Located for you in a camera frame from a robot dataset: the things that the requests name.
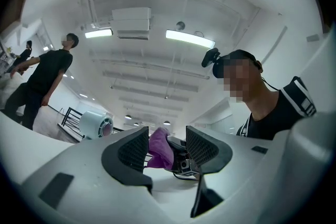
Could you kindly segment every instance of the black mesh panel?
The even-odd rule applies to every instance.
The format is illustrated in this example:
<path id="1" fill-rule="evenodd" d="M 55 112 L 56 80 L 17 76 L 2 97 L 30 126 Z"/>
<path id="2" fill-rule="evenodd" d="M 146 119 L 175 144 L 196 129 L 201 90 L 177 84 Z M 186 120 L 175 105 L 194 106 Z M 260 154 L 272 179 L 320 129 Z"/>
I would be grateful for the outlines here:
<path id="1" fill-rule="evenodd" d="M 197 133 L 186 129 L 187 151 L 196 165 L 200 167 L 218 154 L 218 147 Z"/>
<path id="2" fill-rule="evenodd" d="M 134 170 L 143 172 L 143 163 L 148 152 L 148 134 L 139 135 L 118 150 L 118 158 Z"/>

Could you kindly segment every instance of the fluorescent light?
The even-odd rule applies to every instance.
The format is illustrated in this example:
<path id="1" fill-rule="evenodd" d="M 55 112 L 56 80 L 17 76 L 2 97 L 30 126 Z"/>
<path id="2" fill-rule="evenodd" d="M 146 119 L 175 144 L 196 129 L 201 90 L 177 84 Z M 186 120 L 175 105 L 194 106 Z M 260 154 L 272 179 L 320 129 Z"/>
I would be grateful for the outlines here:
<path id="1" fill-rule="evenodd" d="M 216 44 L 216 42 L 206 39 L 204 37 L 199 37 L 199 36 L 195 36 L 195 35 L 191 35 L 191 34 L 187 34 L 183 32 L 178 32 L 178 31 L 172 31 L 172 30 L 167 30 L 166 38 L 194 43 L 197 45 L 207 47 L 209 49 L 212 49 Z"/>
<path id="2" fill-rule="evenodd" d="M 111 29 L 98 30 L 98 31 L 92 31 L 92 32 L 85 33 L 86 38 L 105 37 L 105 36 L 112 36 Z"/>

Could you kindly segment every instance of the black pants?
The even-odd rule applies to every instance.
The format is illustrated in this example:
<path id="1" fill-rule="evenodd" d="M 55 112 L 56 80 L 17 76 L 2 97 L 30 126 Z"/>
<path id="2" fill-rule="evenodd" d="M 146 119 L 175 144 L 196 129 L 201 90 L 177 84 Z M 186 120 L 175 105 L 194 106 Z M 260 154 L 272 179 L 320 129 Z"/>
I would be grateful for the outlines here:
<path id="1" fill-rule="evenodd" d="M 34 92 L 27 83 L 22 83 L 8 98 L 4 114 L 16 122 L 22 120 L 22 125 L 32 130 L 38 110 L 41 107 L 42 98 L 43 95 Z M 26 105 L 26 107 L 21 118 L 16 115 L 16 111 L 23 105 Z"/>

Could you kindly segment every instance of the black and white shirt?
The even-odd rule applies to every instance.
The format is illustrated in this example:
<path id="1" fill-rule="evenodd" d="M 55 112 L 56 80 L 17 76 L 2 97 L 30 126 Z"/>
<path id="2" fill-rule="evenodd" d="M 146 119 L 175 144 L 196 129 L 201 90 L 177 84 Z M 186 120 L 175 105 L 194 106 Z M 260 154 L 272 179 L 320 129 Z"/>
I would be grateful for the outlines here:
<path id="1" fill-rule="evenodd" d="M 276 133 L 291 129 L 301 118 L 316 113 L 310 95 L 299 77 L 279 90 L 276 107 L 263 119 L 255 121 L 252 114 L 241 126 L 237 135 L 273 140 Z"/>

